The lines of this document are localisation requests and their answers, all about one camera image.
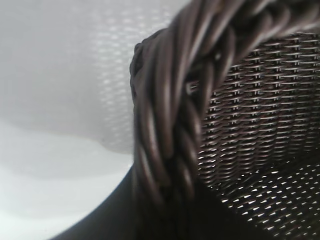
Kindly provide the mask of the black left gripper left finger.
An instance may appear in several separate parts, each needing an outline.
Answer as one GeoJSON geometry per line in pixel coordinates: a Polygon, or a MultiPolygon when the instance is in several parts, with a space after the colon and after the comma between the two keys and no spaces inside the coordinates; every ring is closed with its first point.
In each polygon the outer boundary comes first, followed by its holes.
{"type": "Polygon", "coordinates": [[[89,215],[54,240],[134,240],[136,228],[130,169],[115,190],[89,215]]]}

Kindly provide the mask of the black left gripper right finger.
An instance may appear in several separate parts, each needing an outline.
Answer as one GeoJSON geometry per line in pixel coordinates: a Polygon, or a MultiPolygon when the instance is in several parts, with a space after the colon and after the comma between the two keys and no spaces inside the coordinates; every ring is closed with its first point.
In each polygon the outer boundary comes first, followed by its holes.
{"type": "Polygon", "coordinates": [[[249,240],[250,228],[203,183],[195,185],[194,238],[196,240],[249,240]]]}

